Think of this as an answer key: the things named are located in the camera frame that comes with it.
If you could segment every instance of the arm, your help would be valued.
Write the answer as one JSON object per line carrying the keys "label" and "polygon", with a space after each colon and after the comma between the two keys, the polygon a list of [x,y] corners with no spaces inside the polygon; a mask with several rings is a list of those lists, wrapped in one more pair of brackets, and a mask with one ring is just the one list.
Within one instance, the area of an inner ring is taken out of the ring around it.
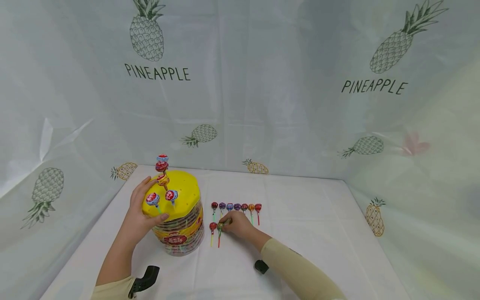
{"label": "arm", "polygon": [[145,178],[132,192],[130,208],[98,274],[93,300],[128,298],[135,280],[131,276],[133,250],[150,229],[168,218],[168,214],[148,218],[142,213],[145,194],[155,184],[150,179]]}
{"label": "arm", "polygon": [[319,268],[287,246],[256,229],[240,212],[229,212],[220,222],[225,232],[244,238],[260,252],[263,261],[275,270],[300,299],[347,299],[336,284]]}

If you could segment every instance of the pineapple text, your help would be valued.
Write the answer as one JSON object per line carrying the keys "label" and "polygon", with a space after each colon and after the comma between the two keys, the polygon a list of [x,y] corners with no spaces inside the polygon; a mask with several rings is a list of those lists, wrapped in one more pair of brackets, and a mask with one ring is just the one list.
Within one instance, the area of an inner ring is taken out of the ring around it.
{"label": "pineapple text", "polygon": [[177,68],[165,68],[160,67],[158,70],[157,68],[149,68],[149,67],[142,67],[136,65],[129,65],[125,64],[125,68],[127,69],[128,75],[137,77],[137,78],[145,78],[151,80],[178,80],[178,81],[190,81],[187,76],[188,68],[181,68],[180,72]]}
{"label": "pineapple text", "polygon": [[375,92],[385,91],[395,95],[401,95],[401,90],[404,90],[404,85],[408,84],[407,82],[402,82],[401,84],[396,84],[396,80],[391,81],[390,79],[378,79],[378,80],[360,80],[360,81],[345,81],[345,84],[342,88],[342,93],[348,91],[349,94],[353,93],[366,93],[366,92]]}

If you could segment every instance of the black clip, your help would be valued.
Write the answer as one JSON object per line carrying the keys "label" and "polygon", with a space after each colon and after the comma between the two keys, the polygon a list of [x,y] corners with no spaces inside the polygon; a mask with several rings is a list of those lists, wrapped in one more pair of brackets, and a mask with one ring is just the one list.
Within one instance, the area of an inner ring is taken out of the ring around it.
{"label": "black clip", "polygon": [[154,285],[159,271],[159,267],[149,265],[147,267],[147,270],[145,271],[144,276],[142,278],[135,279],[135,281],[133,282],[133,286],[128,293],[128,298],[133,299],[133,296],[136,292],[141,292]]}
{"label": "black clip", "polygon": [[265,274],[269,269],[267,264],[261,260],[256,261],[254,266],[255,266],[255,269],[262,274]]}

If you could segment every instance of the yellow lid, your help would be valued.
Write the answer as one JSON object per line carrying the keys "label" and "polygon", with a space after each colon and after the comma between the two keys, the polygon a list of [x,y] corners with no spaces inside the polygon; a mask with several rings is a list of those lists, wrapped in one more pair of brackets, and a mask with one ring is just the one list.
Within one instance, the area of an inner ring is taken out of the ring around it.
{"label": "yellow lid", "polygon": [[170,221],[188,215],[200,200],[200,189],[198,188],[195,176],[185,171],[167,171],[167,176],[170,177],[170,183],[167,185],[167,188],[169,190],[176,190],[179,194],[178,198],[175,199],[175,205],[173,206],[172,202],[165,200],[165,193],[167,192],[165,188],[155,184],[145,195],[144,202],[142,203],[142,210],[144,214],[150,217],[160,214],[154,205],[148,205],[145,201],[146,197],[154,192],[160,196],[158,208],[160,208],[160,211],[163,214],[167,213],[170,215],[166,220]]}

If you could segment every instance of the left hand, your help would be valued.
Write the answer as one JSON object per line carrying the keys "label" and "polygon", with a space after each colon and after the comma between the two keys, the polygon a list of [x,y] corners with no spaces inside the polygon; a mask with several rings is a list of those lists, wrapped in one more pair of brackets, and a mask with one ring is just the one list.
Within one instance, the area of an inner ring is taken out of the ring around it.
{"label": "left hand", "polygon": [[122,226],[118,233],[125,241],[135,246],[153,227],[163,223],[168,214],[161,214],[155,217],[147,217],[142,212],[142,203],[145,199],[147,191],[156,184],[155,180],[151,180],[148,176],[133,190],[130,197],[130,208],[125,215]]}

